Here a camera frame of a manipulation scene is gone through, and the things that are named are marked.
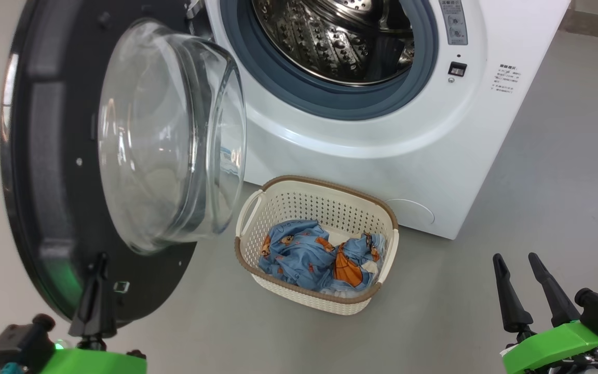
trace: washing machine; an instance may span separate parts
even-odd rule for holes
[[[206,2],[242,71],[247,181],[348,185],[384,199],[401,225],[450,239],[569,3]]]

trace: floor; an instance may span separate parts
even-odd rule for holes
[[[598,291],[598,39],[556,36],[458,239],[401,230],[387,282],[358,315],[318,312],[259,287],[233,238],[230,227],[201,242],[173,296],[121,329],[110,350],[142,350],[149,374],[503,372],[498,352],[514,336],[501,326],[494,253],[505,256],[536,331],[550,328],[550,312],[530,251],[567,294]],[[49,310],[26,280],[0,192],[0,330],[38,312]],[[66,331],[59,321],[52,338]]]

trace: white plastic basket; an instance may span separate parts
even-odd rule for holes
[[[362,232],[382,234],[387,246],[377,282],[363,295],[345,299],[264,274],[258,267],[264,238],[273,225],[287,220],[318,220],[334,245],[359,237]],[[383,201],[341,185],[304,177],[279,177],[252,194],[244,203],[236,230],[237,258],[258,284],[297,303],[340,315],[359,313],[368,305],[387,279],[398,247],[396,216]]]

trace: basket handle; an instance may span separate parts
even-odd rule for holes
[[[241,207],[241,212],[239,213],[239,219],[237,220],[237,227],[235,228],[235,236],[241,237],[242,233],[245,234],[246,231],[249,229],[249,224],[251,223],[251,218],[253,214],[249,215],[249,210],[251,210],[251,206],[253,202],[257,202],[255,207],[257,208],[259,205],[260,196],[264,194],[263,190],[257,190],[248,199],[244,202],[244,205]],[[246,226],[242,230],[242,226],[244,224],[244,217],[248,216],[249,218],[246,221]]]

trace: clothes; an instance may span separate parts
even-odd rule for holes
[[[368,233],[334,248],[317,221],[292,220],[269,230],[259,266],[289,284],[355,298],[377,279],[384,248],[382,235]]]

